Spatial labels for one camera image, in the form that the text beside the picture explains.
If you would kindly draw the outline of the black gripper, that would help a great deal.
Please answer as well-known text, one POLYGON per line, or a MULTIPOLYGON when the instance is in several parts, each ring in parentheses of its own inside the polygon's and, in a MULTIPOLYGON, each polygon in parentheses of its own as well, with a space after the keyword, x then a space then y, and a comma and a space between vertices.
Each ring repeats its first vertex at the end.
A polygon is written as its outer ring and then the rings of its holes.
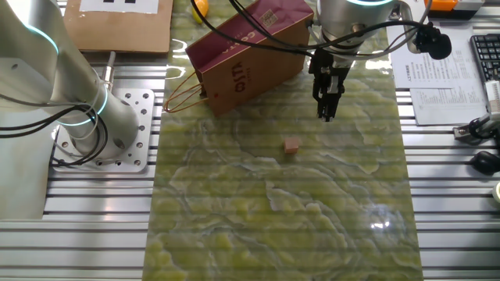
POLYGON ((325 49, 315 50, 309 64, 309 74, 314 76, 312 93, 317 101, 317 117, 330 122, 336 115, 339 94, 344 94, 344 81, 351 65, 340 64, 325 49))

